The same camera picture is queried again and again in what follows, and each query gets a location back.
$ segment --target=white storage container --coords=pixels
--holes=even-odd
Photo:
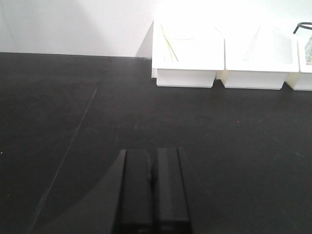
[[[224,38],[213,26],[155,20],[152,56],[157,86],[211,88],[224,69]]]
[[[217,78],[226,88],[280,89],[299,70],[296,37],[270,26],[227,35],[225,60]]]
[[[306,63],[306,39],[298,38],[299,72],[289,73],[286,82],[294,90],[312,91],[312,65]]]

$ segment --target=white wall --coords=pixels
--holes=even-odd
[[[312,21],[311,0],[0,0],[0,52],[150,57],[164,7],[225,31],[257,20],[292,33]]]

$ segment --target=black cable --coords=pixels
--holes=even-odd
[[[296,32],[298,31],[299,28],[305,28],[305,29],[312,30],[312,26],[308,26],[308,25],[312,25],[312,22],[299,23],[293,33],[296,34]]]

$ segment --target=black tabletop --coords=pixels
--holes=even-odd
[[[150,76],[148,59],[0,54],[0,233],[85,209],[120,149],[163,147],[183,147],[213,222],[312,233],[312,92],[157,87]]]

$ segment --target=black block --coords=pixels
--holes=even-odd
[[[145,150],[128,150],[121,205],[122,234],[152,234],[150,167]]]
[[[158,149],[153,174],[156,233],[192,233],[177,149]]]

